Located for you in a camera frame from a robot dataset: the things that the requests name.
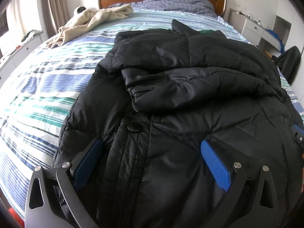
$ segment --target white drawer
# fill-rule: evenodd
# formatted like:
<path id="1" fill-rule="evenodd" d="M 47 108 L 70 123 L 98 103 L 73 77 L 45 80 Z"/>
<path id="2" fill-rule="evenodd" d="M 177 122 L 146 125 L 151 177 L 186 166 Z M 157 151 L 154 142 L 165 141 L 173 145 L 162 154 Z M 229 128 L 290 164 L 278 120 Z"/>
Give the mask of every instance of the white drawer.
<path id="1" fill-rule="evenodd" d="M 7 80 L 7 78 L 11 75 L 11 73 L 15 69 L 15 65 L 12 60 L 9 60 L 5 65 L 0 69 L 0 88 L 3 83 Z"/>
<path id="2" fill-rule="evenodd" d="M 34 37 L 31 41 L 22 45 L 15 54 L 13 54 L 12 58 L 16 65 L 16 67 L 22 63 L 22 61 L 39 45 L 41 45 L 40 36 Z"/>
<path id="3" fill-rule="evenodd" d="M 258 46 L 261 40 L 261 36 L 255 34 L 253 31 L 244 28 L 242 35 L 254 46 Z"/>
<path id="4" fill-rule="evenodd" d="M 260 37 L 262 37 L 264 31 L 263 28 L 253 23 L 251 20 L 246 19 L 244 27 L 253 31 L 255 34 L 259 35 Z"/>

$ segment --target red cloth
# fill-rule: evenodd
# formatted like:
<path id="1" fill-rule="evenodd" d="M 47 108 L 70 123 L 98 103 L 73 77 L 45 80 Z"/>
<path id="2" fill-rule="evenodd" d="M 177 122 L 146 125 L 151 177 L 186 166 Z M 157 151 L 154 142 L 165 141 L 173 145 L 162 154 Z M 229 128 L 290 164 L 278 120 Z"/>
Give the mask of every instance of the red cloth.
<path id="1" fill-rule="evenodd" d="M 19 215 L 15 212 L 15 210 L 11 207 L 9 209 L 9 212 L 11 215 L 14 217 L 14 219 L 17 221 L 17 223 L 22 227 L 25 228 L 24 226 L 24 221 L 19 217 Z"/>

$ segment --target blue gripper pad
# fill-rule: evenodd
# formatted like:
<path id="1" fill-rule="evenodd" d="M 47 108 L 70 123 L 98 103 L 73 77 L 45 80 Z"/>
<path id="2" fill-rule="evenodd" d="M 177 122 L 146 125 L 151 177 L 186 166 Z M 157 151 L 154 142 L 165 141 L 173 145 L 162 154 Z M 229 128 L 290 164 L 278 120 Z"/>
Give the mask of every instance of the blue gripper pad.
<path id="1" fill-rule="evenodd" d="M 201 143 L 201 154 L 218 186 L 227 191 L 231 184 L 230 172 L 206 140 Z"/>
<path id="2" fill-rule="evenodd" d="M 102 141 L 98 139 L 87 152 L 86 156 L 82 159 L 77 169 L 74 171 L 73 187 L 75 190 L 79 190 L 87 183 L 101 156 L 102 150 Z"/>

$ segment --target jacket hood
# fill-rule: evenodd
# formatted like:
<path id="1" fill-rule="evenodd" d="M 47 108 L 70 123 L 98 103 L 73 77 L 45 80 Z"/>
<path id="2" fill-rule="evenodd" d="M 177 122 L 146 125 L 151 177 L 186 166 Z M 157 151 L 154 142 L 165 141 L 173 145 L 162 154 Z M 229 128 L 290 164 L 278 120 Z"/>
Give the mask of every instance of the jacket hood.
<path id="1" fill-rule="evenodd" d="M 202 35 L 180 22 L 178 30 L 155 30 L 128 38 L 101 61 L 121 76 L 137 112 L 167 111 L 214 98 L 251 95 L 282 99 L 276 66 L 253 45 Z"/>

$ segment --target white cloth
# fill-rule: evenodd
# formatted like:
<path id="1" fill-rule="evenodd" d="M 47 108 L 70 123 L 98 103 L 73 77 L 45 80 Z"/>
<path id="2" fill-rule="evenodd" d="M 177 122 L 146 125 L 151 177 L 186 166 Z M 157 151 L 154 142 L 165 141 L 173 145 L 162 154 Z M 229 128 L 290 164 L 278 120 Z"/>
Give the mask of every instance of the white cloth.
<path id="1" fill-rule="evenodd" d="M 54 48 L 64 45 L 87 33 L 101 23 L 123 20 L 128 18 L 132 13 L 133 8 L 130 4 L 95 11 L 86 9 L 76 16 L 73 16 L 65 26 L 60 27 L 58 30 L 59 33 L 47 41 L 47 46 L 48 48 Z"/>

